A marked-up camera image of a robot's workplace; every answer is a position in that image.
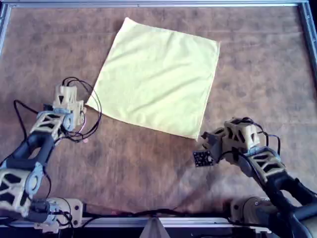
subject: black cable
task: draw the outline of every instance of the black cable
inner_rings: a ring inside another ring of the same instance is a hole
[[[23,131],[23,135],[24,135],[24,140],[27,139],[27,133],[26,133],[26,129],[25,129],[25,125],[23,123],[23,120],[22,120],[22,117],[20,115],[20,112],[19,112],[19,109],[17,107],[17,104],[20,104],[21,106],[23,106],[25,109],[35,113],[35,114],[38,114],[39,112],[30,108],[29,106],[25,105],[23,102],[21,102],[20,100],[14,100],[13,101],[13,106],[14,106],[14,109],[15,109],[15,112],[16,112],[16,115],[18,116],[18,119],[19,119],[19,123],[20,123],[20,126],[22,128],[22,131]]]
[[[57,139],[55,141],[55,143],[57,143],[58,141],[62,140],[62,139],[69,139],[73,142],[80,142],[88,137],[90,137],[91,135],[93,135],[96,130],[98,129],[99,127],[99,124],[101,122],[101,118],[102,118],[102,106],[101,106],[101,102],[99,100],[99,97],[98,95],[96,94],[96,92],[94,91],[94,88],[93,86],[91,86],[89,83],[83,81],[83,80],[80,80],[78,79],[77,77],[68,77],[68,78],[65,78],[62,82],[62,85],[65,85],[66,83],[66,80],[68,79],[72,79],[70,81],[68,81],[67,85],[66,86],[69,86],[71,82],[74,82],[74,81],[78,81],[81,83],[81,85],[85,88],[85,90],[88,92],[88,93],[91,93],[91,96],[93,97],[93,99],[95,100],[96,102],[96,105],[97,105],[97,108],[98,108],[98,111],[99,111],[99,114],[98,114],[98,120],[97,122],[93,125],[93,127],[86,133],[78,133],[78,132],[69,132],[69,131],[66,131],[64,130],[63,133],[65,134],[65,136],[63,137],[60,137],[59,139]]]
[[[260,132],[258,132],[258,134],[264,134],[266,137],[266,146],[269,145],[269,141],[268,138],[269,137],[276,137],[277,138],[277,154],[280,155],[281,152],[281,139],[277,136],[277,135],[273,135],[273,134],[267,134],[264,130],[263,127],[260,124],[255,123],[251,118],[242,118],[241,122],[246,122],[246,123],[251,123],[255,126],[257,126],[258,128],[260,128]]]

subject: yellow towel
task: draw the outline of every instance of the yellow towel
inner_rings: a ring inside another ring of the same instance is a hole
[[[216,41],[125,18],[94,87],[102,112],[197,139],[218,56]]]

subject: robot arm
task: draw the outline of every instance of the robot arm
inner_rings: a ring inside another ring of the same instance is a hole
[[[68,210],[69,203],[82,212],[82,203],[76,199],[34,200],[33,197],[41,185],[53,149],[65,133],[84,123],[85,112],[84,102],[77,101],[76,86],[56,87],[53,105],[45,106],[45,110],[38,113],[30,135],[0,166],[0,209],[28,221],[49,225],[55,224],[58,216],[59,220],[65,220],[57,213]]]
[[[267,194],[269,200],[251,198],[242,205],[241,201],[233,202],[231,217],[235,221],[264,224],[280,237],[317,237],[316,194],[288,174],[278,153],[267,146],[260,147],[256,125],[249,118],[233,118],[224,127],[205,132],[202,137],[207,140],[207,150],[194,152],[196,166],[212,166],[225,159],[254,178]],[[301,206],[294,206],[282,190],[288,191]]]

